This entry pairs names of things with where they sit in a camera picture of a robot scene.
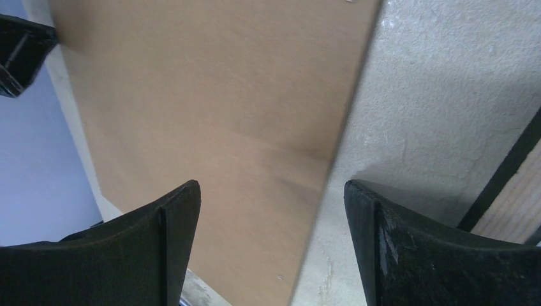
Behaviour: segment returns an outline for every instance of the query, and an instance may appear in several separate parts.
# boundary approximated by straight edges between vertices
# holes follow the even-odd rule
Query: brown board
[[[189,267],[232,305],[286,305],[376,1],[51,0],[103,195],[189,179]]]

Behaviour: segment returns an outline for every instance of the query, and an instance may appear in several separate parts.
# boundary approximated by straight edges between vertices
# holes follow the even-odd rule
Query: blue surface
[[[0,13],[26,18],[20,0]],[[58,241],[101,221],[46,67],[18,99],[0,97],[0,245]]]

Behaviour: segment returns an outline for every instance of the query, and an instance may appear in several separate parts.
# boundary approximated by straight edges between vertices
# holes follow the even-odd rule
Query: cardboard sheet
[[[51,0],[103,195],[198,180],[189,267],[232,305],[288,303],[375,2]]]

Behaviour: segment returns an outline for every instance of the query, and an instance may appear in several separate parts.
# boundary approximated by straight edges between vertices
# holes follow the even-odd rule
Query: wooden board
[[[231,304],[286,305],[376,1],[51,0],[104,196],[189,180],[189,267]]]
[[[528,154],[472,233],[523,244],[541,226],[541,142]]]

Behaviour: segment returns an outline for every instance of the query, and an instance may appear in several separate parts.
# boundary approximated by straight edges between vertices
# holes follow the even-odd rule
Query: dark border
[[[513,145],[507,157],[500,164],[488,184],[469,211],[460,221],[457,228],[463,231],[471,231],[479,222],[479,219],[492,205],[492,202],[499,195],[505,184],[517,173],[522,162],[533,150],[541,138],[541,108],[533,116],[531,122],[526,126],[517,142]]]

